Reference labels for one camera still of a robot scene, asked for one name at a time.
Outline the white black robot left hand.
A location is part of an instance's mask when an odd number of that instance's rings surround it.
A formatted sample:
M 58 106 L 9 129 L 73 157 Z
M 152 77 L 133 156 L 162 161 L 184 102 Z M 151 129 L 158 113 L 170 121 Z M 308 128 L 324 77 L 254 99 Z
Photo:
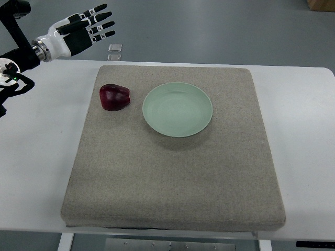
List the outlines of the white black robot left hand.
M 50 26 L 46 35 L 37 37 L 31 43 L 39 60 L 51 62 L 61 56 L 71 57 L 113 36 L 115 31 L 108 28 L 115 22 L 104 22 L 112 15 L 112 12 L 103 12 L 106 8 L 107 4 L 101 4 Z

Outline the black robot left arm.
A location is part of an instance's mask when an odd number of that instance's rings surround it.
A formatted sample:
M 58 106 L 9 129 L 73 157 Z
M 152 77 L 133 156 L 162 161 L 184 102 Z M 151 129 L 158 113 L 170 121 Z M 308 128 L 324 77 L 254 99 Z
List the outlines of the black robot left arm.
M 16 21 L 30 11 L 28 1 L 7 1 L 1 6 L 1 22 L 18 45 L 18 48 L 1 55 L 1 59 L 7 61 L 3 71 L 7 77 L 5 82 L 14 82 L 10 86 L 1 85 L 1 116 L 6 115 L 7 110 L 3 103 L 9 97 L 25 94 L 35 86 L 34 81 L 22 75 L 22 72 L 39 66 L 40 59 Z

